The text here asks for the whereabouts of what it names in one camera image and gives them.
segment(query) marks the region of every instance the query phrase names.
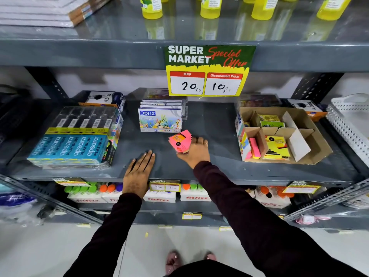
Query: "white plastic basket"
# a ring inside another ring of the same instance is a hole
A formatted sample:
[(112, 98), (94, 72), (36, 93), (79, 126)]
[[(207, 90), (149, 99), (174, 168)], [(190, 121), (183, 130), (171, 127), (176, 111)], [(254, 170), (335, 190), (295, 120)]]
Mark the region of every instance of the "white plastic basket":
[(329, 122), (369, 167), (369, 95), (333, 98), (327, 111)]

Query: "perforated metal bracket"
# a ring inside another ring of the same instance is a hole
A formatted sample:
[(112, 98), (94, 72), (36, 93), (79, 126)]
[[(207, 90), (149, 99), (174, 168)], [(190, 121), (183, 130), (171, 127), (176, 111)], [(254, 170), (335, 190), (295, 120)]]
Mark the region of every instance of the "perforated metal bracket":
[(12, 189), (23, 192), (35, 198), (40, 198), (48, 203), (51, 203), (56, 207), (60, 207), (66, 213), (74, 215), (80, 219), (83, 219), (83, 221), (89, 221), (91, 223), (99, 223), (99, 224), (103, 223), (103, 220), (95, 218), (90, 214), (87, 214), (77, 208), (74, 208), (68, 204), (61, 202), (60, 200), (53, 198), (51, 196), (52, 192), (54, 191), (54, 189), (52, 189), (52, 185), (42, 186), (33, 181), (19, 182), (2, 174), (0, 174), (0, 181), (4, 185)]
[(78, 106), (78, 103), (69, 98), (60, 86), (51, 71), (46, 67), (25, 67), (50, 99), (63, 106)]
[(314, 103), (320, 103), (343, 74), (308, 73), (298, 84), (291, 99), (312, 100)]
[(353, 184), (348, 188), (344, 188), (324, 199), (312, 202), (310, 205), (285, 216), (284, 220), (292, 221), (298, 219), (303, 214), (314, 214), (314, 212), (316, 211), (322, 210), (328, 206), (336, 205), (343, 201), (350, 200), (351, 198), (358, 197), (362, 194), (366, 194), (368, 191), (369, 191), (369, 179), (366, 179), (357, 184)]

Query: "shoe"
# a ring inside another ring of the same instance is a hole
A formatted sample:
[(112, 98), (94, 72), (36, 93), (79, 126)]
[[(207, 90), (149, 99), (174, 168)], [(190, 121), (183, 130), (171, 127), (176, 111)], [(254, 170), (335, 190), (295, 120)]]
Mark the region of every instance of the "shoe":
[(182, 265), (182, 259), (179, 256), (178, 252), (170, 252), (166, 257), (165, 274), (171, 274), (174, 270), (176, 270), (178, 267), (181, 267)]
[(204, 257), (204, 260), (214, 260), (214, 261), (217, 261), (217, 257), (212, 253), (212, 252), (207, 252), (205, 257)]

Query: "hand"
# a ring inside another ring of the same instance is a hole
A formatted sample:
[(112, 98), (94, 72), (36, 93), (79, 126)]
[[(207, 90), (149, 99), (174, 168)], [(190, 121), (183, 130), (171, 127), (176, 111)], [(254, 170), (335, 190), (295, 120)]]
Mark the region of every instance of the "hand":
[(189, 152), (187, 154), (177, 153), (177, 156), (193, 169), (201, 161), (210, 161), (208, 146), (208, 141), (203, 137), (193, 137)]
[(144, 153), (137, 162), (136, 159), (133, 159), (124, 174), (122, 193), (132, 192), (140, 198), (144, 198), (148, 190), (147, 180), (154, 162), (155, 154), (151, 150)]

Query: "green bottle cap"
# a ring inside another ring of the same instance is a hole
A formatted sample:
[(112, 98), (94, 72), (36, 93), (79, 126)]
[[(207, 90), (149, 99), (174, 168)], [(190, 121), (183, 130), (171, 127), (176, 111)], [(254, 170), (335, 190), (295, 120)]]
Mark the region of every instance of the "green bottle cap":
[(66, 186), (65, 188), (64, 188), (64, 191), (66, 192), (66, 193), (71, 193), (71, 190), (73, 189), (73, 186)]
[(97, 186), (90, 186), (89, 187), (89, 192), (96, 192), (97, 191)]
[(89, 186), (81, 186), (80, 192), (86, 192), (89, 190)]
[(190, 184), (190, 189), (192, 189), (192, 190), (197, 189), (197, 184)]
[(73, 189), (72, 189), (72, 192), (74, 194), (76, 194), (77, 192), (79, 192), (81, 190), (81, 187), (80, 186), (74, 186)]

